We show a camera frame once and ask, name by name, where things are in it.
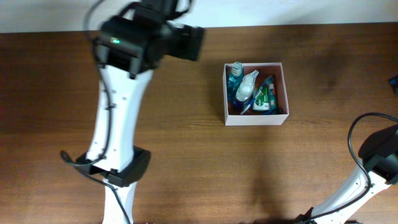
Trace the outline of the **blue white toothbrush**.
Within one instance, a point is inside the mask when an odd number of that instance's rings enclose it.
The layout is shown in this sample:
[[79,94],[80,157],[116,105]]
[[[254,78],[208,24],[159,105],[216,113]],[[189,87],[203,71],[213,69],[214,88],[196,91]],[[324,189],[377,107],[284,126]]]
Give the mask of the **blue white toothbrush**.
[[267,86],[270,85],[272,82],[274,81],[274,78],[272,75],[269,75],[263,82],[263,84],[259,87],[258,91],[256,92],[256,94],[253,96],[252,100],[249,102],[249,104],[242,110],[242,112],[240,113],[240,115],[243,115],[255,102],[256,98],[261,94],[262,89]]

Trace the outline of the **green soap bar packet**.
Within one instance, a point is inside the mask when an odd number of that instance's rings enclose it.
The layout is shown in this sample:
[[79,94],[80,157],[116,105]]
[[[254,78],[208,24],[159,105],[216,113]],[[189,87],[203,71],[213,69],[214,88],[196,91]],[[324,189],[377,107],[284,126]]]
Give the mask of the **green soap bar packet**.
[[263,87],[260,94],[255,98],[252,109],[254,111],[270,110],[268,86]]

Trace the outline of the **clear spray bottle blue liquid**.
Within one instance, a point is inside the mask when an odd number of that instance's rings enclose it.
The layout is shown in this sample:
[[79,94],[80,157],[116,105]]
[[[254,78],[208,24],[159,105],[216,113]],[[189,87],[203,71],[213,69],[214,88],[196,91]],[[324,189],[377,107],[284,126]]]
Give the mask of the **clear spray bottle blue liquid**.
[[243,77],[235,94],[234,108],[236,110],[242,111],[250,102],[258,74],[259,71],[255,70]]

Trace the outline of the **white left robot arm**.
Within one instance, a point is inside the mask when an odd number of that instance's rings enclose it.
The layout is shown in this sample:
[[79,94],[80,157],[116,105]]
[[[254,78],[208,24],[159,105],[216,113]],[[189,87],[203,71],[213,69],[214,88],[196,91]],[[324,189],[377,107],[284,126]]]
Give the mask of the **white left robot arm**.
[[166,55],[196,61],[205,31],[174,26],[177,1],[138,1],[104,22],[91,39],[99,100],[90,148],[70,164],[105,187],[104,223],[132,223],[138,181],[150,152],[133,144],[137,117],[153,72]]

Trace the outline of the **green white toothpaste tube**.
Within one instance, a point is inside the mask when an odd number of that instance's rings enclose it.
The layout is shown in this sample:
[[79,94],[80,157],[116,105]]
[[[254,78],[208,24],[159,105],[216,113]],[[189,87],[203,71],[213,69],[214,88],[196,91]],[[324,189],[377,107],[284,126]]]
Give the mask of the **green white toothpaste tube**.
[[271,110],[274,110],[277,108],[277,99],[275,95],[275,87],[274,84],[271,83],[269,85],[269,106]]

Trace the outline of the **teal mouthwash bottle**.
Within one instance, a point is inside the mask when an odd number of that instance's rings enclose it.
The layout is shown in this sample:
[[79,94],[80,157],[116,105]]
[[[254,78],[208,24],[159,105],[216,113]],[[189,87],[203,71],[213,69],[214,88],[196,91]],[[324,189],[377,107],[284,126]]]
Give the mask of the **teal mouthwash bottle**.
[[233,63],[227,82],[227,100],[233,102],[239,85],[242,82],[244,66],[241,62]]

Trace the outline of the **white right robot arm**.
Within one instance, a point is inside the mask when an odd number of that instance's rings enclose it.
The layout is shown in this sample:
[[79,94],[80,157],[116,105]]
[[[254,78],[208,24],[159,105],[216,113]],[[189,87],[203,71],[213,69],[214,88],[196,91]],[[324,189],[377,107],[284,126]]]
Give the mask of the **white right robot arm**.
[[[353,151],[352,136],[355,126],[364,118],[378,117],[394,124],[369,135],[358,153]],[[379,192],[397,185],[397,117],[380,112],[359,115],[351,123],[347,135],[348,150],[356,167],[335,193],[306,213],[294,223],[327,224],[357,223],[354,215],[367,201]]]

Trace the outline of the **blue disposable razor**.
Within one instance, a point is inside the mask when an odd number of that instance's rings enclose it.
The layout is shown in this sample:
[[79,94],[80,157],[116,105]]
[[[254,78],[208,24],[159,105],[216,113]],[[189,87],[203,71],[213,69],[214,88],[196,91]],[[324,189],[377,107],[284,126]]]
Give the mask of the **blue disposable razor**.
[[284,111],[282,108],[274,108],[269,111],[266,111],[265,113],[263,113],[263,115],[280,115],[283,114],[283,112]]

